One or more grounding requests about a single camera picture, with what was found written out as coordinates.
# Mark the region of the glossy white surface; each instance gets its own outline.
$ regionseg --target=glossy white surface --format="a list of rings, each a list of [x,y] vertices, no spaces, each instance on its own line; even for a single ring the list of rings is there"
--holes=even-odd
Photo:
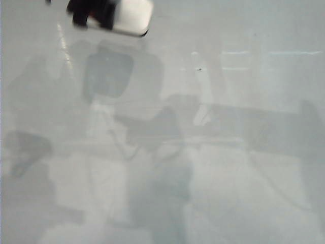
[[[324,243],[324,1],[154,3],[2,1],[2,243]]]

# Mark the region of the blurry object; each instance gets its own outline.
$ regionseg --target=blurry object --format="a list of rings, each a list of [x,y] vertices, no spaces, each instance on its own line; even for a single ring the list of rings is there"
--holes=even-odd
[[[73,14],[77,27],[143,37],[149,30],[153,5],[151,0],[70,0],[67,13]]]
[[[102,0],[90,14],[97,22],[89,20],[87,24],[142,37],[149,30],[152,12],[153,2],[150,0]]]

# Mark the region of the white floor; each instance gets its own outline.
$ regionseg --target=white floor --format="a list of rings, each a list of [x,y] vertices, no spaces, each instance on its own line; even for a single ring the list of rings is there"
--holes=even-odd
[[[66,4],[1,4],[3,244],[325,243],[323,0]]]

